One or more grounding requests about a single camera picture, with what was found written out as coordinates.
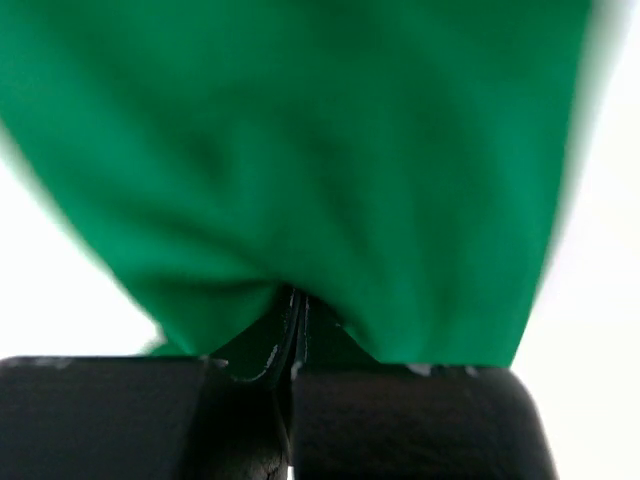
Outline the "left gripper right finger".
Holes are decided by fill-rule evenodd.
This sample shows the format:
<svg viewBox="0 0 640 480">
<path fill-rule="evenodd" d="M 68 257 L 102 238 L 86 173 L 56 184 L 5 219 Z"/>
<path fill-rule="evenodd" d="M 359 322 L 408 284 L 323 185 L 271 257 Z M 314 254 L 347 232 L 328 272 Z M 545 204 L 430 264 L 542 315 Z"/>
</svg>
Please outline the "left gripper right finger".
<svg viewBox="0 0 640 480">
<path fill-rule="evenodd" d="M 292 369 L 299 479 L 554 479 L 529 392 L 512 371 L 381 364 L 310 298 Z"/>
</svg>

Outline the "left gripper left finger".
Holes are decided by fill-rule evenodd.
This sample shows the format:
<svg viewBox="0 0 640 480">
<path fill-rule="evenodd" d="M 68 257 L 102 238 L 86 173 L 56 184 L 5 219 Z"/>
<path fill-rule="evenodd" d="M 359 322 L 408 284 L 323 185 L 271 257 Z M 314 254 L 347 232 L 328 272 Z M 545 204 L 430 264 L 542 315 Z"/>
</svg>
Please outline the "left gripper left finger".
<svg viewBox="0 0 640 480">
<path fill-rule="evenodd" d="M 284 479 L 300 295 L 210 356 L 1 363 L 5 479 Z"/>
</svg>

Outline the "green t-shirt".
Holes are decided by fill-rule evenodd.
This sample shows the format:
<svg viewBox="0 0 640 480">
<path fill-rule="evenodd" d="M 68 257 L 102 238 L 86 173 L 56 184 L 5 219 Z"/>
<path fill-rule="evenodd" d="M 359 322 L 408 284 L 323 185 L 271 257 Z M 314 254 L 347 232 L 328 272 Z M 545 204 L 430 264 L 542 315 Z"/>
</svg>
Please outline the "green t-shirt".
<svg viewBox="0 0 640 480">
<path fill-rule="evenodd" d="M 509 366 L 588 1 L 5 1 L 1 119 L 175 349 L 292 286 L 384 363 Z"/>
</svg>

